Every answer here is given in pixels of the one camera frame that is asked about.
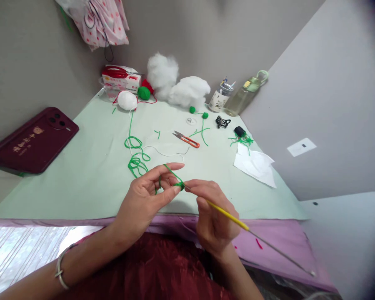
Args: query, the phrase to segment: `electrical outlet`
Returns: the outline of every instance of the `electrical outlet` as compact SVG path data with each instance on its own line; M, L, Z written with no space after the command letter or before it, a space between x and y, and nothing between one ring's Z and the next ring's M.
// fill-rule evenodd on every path
M293 155L293 157L296 157L316 147L317 146L313 142L311 142L309 138L306 137L305 139L288 147L287 150L291 153L291 155Z

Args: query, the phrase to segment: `red yarn scrap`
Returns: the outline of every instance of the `red yarn scrap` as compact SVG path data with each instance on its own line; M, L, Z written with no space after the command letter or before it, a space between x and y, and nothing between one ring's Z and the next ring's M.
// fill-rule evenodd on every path
M147 81L147 79L144 79L142 82L142 86L147 87L150 91L150 94L153 95L154 89L151 87L151 84Z

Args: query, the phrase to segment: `black cord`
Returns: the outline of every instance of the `black cord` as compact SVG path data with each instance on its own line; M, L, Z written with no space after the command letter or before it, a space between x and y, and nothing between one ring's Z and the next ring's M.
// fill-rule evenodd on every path
M218 116L215 121L218 124L218 128L220 128L220 127L226 128L226 127L228 127L228 124L230 123L230 120L224 120L220 116Z
M90 9L90 13L91 13L92 16L93 16L93 21L94 21L94 22L93 22L93 26L92 26L92 27L89 27L89 26L88 26L88 24L86 23L86 16L83 16L83 21L85 22L85 25L86 25L87 28L92 29L92 28L95 26L95 24L96 24L96 16L98 17L98 19L99 19L99 21L100 21L100 23L101 23L101 26L103 27L103 32L104 32L104 36L105 36L104 58L105 58L106 61L108 61L108 62L110 63L110 62L112 62L112 61L114 60L114 52L113 52L113 48L111 47L111 44L110 44L110 42L109 42L109 40L108 40L108 38L107 38L107 33L105 33L104 24L103 24L103 22L101 21L101 18L100 18L100 16L99 16L99 13L97 12L96 7L93 5L93 3L92 3L90 0L88 1L88 3L89 3L89 8L88 8L88 9ZM107 58L107 54L106 54L107 43L108 43L108 46L110 47L110 51L111 51L111 56L112 56L111 60L109 60L109 59Z

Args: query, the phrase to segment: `wrist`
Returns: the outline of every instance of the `wrist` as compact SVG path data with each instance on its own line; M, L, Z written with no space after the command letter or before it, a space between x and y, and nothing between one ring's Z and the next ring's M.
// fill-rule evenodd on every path
M105 235L107 240L107 245L111 247L119 255L128 250L134 243L135 240L132 240L125 232L120 232L114 226L114 223L108 225L105 229Z
M232 243L229 243L222 251L213 254L213 257L223 265L233 263L236 259L239 259Z

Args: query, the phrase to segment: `silver bracelet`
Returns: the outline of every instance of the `silver bracelet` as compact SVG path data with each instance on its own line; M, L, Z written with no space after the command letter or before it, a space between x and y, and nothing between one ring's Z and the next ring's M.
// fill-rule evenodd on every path
M63 276L62 276L62 273L64 272L63 270L61 270L61 261L63 260L63 257L65 255L65 253L69 250L69 249L72 249L76 246L76 244L72 244L71 246L69 246L67 249L65 249L61 254L60 254L60 257L57 259L57 265L55 266L55 271L56 271L56 274L54 275L54 278L58 277L61 285L63 288L65 288L66 290L69 290L70 288L65 284L64 280L63 280Z

